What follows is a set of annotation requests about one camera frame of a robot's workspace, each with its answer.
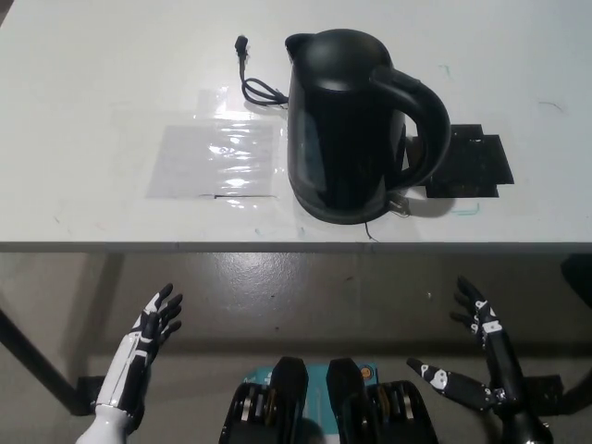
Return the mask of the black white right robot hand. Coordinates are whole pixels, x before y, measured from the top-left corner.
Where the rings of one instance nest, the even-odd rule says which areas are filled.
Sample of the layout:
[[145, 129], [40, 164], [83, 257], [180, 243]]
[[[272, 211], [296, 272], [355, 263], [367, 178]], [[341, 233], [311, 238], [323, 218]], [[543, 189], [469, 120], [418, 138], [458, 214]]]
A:
[[436, 393], [476, 412], [492, 409], [504, 416], [530, 411], [522, 368], [490, 301], [466, 277], [457, 278], [457, 287], [454, 299], [466, 313], [452, 313], [450, 318], [475, 337], [485, 353], [490, 382], [486, 385], [415, 358], [409, 358], [407, 364]]

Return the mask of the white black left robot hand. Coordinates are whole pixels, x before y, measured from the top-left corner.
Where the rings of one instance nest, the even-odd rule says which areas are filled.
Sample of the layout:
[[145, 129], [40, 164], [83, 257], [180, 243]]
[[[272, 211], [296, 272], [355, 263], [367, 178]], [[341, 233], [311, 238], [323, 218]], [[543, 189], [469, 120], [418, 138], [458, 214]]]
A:
[[120, 341], [98, 394], [98, 407], [117, 408], [131, 418], [143, 410], [154, 359], [181, 327], [178, 315], [183, 295], [172, 292], [171, 283], [158, 291]]

